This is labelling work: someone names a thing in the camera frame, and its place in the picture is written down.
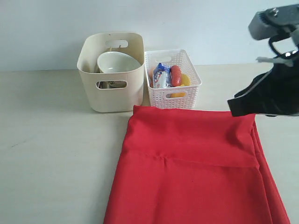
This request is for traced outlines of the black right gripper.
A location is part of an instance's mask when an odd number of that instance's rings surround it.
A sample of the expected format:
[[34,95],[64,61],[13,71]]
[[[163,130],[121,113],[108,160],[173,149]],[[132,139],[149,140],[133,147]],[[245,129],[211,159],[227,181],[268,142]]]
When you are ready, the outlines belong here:
[[257,61],[273,67],[227,101],[232,116],[298,116],[299,52],[290,51],[274,58],[260,56]]

